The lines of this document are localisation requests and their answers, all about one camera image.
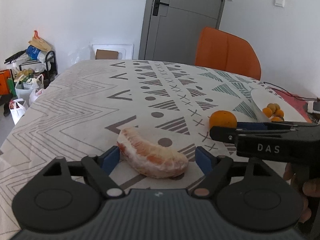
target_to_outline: human hand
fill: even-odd
[[[290,185],[297,191],[300,191],[297,184],[297,177],[292,171],[292,166],[290,163],[287,163],[285,171],[283,174],[284,180],[291,179]],[[308,208],[308,199],[309,197],[320,197],[320,178],[311,179],[306,181],[303,184],[302,192],[300,192],[303,198],[303,212],[299,219],[299,222],[304,223],[311,217],[311,209]]]

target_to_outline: orange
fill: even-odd
[[[284,112],[281,109],[276,110],[275,116],[283,118],[284,117]]]
[[[272,113],[274,113],[274,112],[276,111],[276,106],[275,106],[275,104],[268,104],[267,107],[272,110]]]
[[[272,110],[269,107],[263,108],[262,112],[269,118],[272,116]]]
[[[278,104],[274,104],[276,106],[276,111],[280,109],[280,106]]]
[[[209,118],[209,128],[211,129],[213,126],[236,128],[237,119],[235,115],[229,111],[217,111]]]
[[[272,122],[283,122],[283,119],[278,117],[278,116],[276,116],[276,117],[271,118],[271,121]]]

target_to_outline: door handle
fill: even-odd
[[[155,5],[153,7],[153,13],[152,13],[153,16],[158,16],[160,4],[165,5],[165,6],[169,6],[168,3],[160,2],[160,0],[155,0]]]

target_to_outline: shoe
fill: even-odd
[[[7,117],[10,114],[9,102],[3,105],[3,115]]]

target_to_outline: white wall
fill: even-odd
[[[320,97],[320,0],[226,1],[220,30],[252,45],[262,80]]]
[[[38,30],[57,53],[59,73],[67,55],[89,43],[131,43],[138,58],[146,0],[0,0],[0,68],[26,49]]]

